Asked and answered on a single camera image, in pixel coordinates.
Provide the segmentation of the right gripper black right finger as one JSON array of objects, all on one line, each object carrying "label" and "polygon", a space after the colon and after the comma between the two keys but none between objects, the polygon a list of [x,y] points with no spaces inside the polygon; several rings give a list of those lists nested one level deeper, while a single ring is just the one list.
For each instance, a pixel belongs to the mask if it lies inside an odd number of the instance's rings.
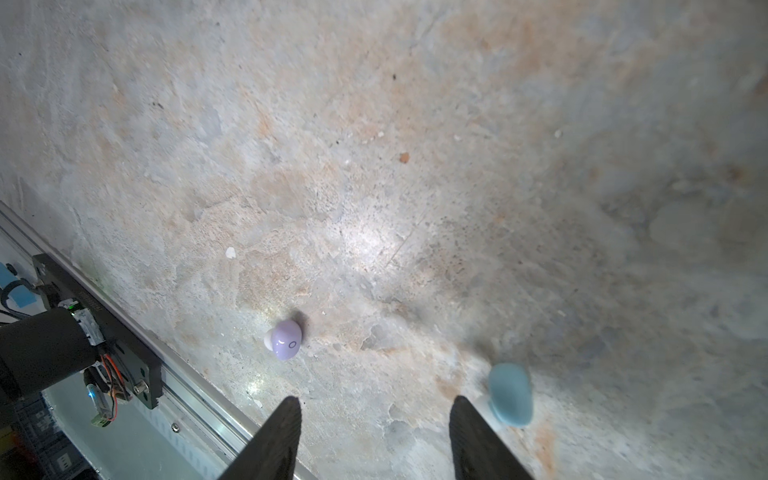
[{"label": "right gripper black right finger", "polygon": [[449,437],[457,480],[533,480],[533,476],[464,396],[449,416]]}]

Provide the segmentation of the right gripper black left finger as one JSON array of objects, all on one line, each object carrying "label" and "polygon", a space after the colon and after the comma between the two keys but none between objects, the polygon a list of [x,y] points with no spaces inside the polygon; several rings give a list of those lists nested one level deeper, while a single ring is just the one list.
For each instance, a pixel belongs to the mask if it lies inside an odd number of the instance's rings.
[{"label": "right gripper black left finger", "polygon": [[293,479],[301,425],[301,402],[295,396],[287,396],[219,480]]}]

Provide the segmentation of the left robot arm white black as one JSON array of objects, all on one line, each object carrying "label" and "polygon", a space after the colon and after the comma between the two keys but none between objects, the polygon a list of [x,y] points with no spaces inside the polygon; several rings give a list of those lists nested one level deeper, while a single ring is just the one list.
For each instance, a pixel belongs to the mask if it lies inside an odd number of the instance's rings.
[{"label": "left robot arm white black", "polygon": [[55,308],[1,327],[1,403],[33,396],[97,360],[74,316]]}]

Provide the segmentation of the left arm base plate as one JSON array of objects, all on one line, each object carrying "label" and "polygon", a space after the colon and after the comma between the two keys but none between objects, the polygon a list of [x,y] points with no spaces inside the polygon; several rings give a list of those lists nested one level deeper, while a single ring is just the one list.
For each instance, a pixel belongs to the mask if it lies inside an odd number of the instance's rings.
[{"label": "left arm base plate", "polygon": [[44,294],[46,307],[55,308],[64,302],[88,311],[104,338],[98,343],[104,356],[114,361],[131,394],[147,409],[155,409],[163,394],[160,357],[53,257],[41,253],[32,259],[39,280],[49,286],[50,294]]}]

